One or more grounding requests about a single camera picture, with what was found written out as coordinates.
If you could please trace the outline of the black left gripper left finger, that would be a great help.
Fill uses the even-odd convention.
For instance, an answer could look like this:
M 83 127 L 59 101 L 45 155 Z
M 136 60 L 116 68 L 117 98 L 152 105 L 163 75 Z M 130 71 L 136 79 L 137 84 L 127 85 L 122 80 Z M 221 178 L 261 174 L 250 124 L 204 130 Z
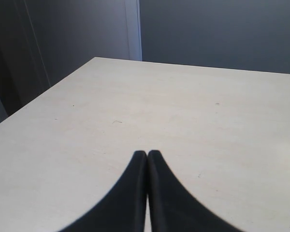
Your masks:
M 112 189 L 63 232 L 143 232 L 147 200 L 147 155 L 135 151 Z

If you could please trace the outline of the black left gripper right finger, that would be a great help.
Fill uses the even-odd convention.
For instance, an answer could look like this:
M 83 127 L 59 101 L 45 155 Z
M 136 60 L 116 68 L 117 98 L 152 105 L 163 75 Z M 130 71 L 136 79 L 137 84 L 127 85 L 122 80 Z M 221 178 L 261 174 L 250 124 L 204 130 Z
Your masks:
M 158 150 L 147 157 L 153 232 L 234 232 L 236 228 L 198 202 L 179 182 Z

